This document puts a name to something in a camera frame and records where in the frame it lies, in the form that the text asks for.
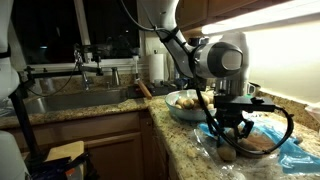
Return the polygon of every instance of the plastic wrap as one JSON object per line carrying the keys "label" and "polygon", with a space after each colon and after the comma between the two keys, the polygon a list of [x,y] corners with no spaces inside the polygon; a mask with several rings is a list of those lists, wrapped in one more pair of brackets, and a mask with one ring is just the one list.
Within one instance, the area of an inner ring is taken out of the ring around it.
{"label": "plastic wrap", "polygon": [[[251,118],[255,122],[251,133],[265,134],[275,143],[282,138],[286,126],[264,118]],[[223,161],[217,153],[217,138],[204,129],[205,123],[198,125],[191,133],[199,154],[210,157],[222,176],[228,179],[317,179],[320,176],[319,158],[304,152],[295,137],[289,138],[279,149],[262,158],[248,158],[237,153],[233,162]]]}

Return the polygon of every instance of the wall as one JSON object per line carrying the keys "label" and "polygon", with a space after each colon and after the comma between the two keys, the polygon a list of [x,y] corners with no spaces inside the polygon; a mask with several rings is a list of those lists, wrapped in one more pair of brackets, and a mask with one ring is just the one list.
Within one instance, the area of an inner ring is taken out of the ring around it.
{"label": "wall", "polygon": [[[246,30],[250,81],[304,104],[320,102],[320,20]],[[212,36],[210,42],[221,38]]]}

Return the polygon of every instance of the wooden rolling pin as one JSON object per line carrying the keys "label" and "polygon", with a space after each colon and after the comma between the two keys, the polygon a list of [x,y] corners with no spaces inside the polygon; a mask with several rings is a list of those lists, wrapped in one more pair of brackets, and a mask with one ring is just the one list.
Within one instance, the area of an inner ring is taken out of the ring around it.
{"label": "wooden rolling pin", "polygon": [[150,91],[148,90],[148,88],[143,84],[143,82],[140,79],[138,80],[138,85],[139,85],[141,91],[143,92],[144,96],[149,100],[152,99],[152,95],[151,95]]}

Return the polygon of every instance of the kitchen counter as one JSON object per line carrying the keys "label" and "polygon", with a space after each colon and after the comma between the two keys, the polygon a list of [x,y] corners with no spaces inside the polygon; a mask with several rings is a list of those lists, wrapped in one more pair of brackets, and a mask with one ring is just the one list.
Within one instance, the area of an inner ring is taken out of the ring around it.
{"label": "kitchen counter", "polygon": [[[152,100],[145,98],[129,99],[115,105],[103,105],[90,108],[64,110],[47,114],[31,114],[29,119],[32,125],[71,121],[80,118],[103,116],[124,112],[149,109],[154,120],[154,126],[158,135],[168,151],[180,179],[232,179],[233,175],[225,174],[219,169],[214,161],[202,155],[190,138],[196,124],[181,122],[171,117],[169,109],[164,102],[165,96],[153,97]],[[285,119],[273,113],[263,113],[268,118],[285,122]],[[0,129],[18,127],[16,117],[0,118]],[[295,124],[294,133],[303,138],[300,146],[306,151],[320,157],[320,139],[317,132],[300,124]],[[277,179],[273,172],[263,173],[264,179]],[[318,176],[284,176],[284,179],[318,179]]]}

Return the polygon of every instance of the bottle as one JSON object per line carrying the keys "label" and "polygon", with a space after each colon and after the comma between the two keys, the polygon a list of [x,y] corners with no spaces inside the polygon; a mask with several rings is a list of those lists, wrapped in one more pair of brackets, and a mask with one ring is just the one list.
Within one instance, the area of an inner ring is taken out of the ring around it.
{"label": "bottle", "polygon": [[[43,72],[46,73],[48,71],[46,68],[43,68]],[[43,84],[44,84],[44,91],[46,93],[53,93],[56,91],[54,88],[52,79],[50,77],[43,78]]]}

